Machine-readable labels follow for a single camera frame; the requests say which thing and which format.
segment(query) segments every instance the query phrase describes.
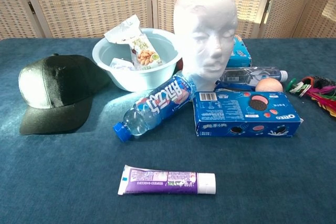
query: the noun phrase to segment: blue tablecloth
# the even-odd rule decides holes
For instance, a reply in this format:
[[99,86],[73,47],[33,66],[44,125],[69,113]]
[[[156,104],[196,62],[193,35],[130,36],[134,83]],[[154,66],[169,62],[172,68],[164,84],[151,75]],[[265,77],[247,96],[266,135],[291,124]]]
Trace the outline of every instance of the blue tablecloth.
[[[98,39],[0,41],[0,223],[335,223],[335,118],[288,97],[304,119],[293,138],[200,138],[192,103],[138,139],[112,127],[142,93],[113,83],[75,133],[19,134],[25,65],[53,53],[92,58]],[[336,80],[336,39],[244,39],[254,66]],[[216,195],[126,195],[125,164],[216,174]]]

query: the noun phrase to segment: blue bottle cap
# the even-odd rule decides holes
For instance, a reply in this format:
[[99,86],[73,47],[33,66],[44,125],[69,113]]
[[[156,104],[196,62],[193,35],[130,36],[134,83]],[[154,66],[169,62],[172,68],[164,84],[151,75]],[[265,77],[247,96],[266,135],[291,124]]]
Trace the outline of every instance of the blue bottle cap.
[[113,129],[114,129],[115,133],[117,134],[117,136],[120,138],[120,141],[122,141],[122,142],[128,141],[132,136],[129,129],[126,128],[121,122],[115,124]]

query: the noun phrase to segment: barcode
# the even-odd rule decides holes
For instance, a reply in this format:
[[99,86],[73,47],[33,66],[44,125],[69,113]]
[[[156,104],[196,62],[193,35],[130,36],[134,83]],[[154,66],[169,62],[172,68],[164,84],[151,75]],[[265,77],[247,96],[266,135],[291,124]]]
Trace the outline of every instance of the barcode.
[[239,81],[239,77],[238,76],[228,77],[227,81]]
[[217,101],[216,93],[199,93],[201,101]]

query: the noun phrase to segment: blue oreo box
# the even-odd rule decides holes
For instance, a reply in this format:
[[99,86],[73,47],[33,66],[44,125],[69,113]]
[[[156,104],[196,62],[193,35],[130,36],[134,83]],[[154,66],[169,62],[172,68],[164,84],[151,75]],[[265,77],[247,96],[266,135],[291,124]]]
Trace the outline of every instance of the blue oreo box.
[[282,92],[197,92],[197,136],[292,137],[303,121]]
[[238,35],[234,37],[234,47],[229,61],[226,65],[227,68],[239,68],[239,67],[250,67],[251,66],[251,55],[247,51],[247,48]]

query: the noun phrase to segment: white cap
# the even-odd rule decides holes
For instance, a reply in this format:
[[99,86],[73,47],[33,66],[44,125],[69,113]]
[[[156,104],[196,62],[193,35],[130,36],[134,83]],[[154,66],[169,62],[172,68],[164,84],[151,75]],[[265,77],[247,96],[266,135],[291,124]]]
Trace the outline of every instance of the white cap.
[[214,173],[197,173],[198,194],[216,194],[216,177]]
[[287,78],[288,78],[287,71],[280,70],[280,73],[281,73],[281,80],[280,80],[280,82],[285,82],[285,81],[287,81]]

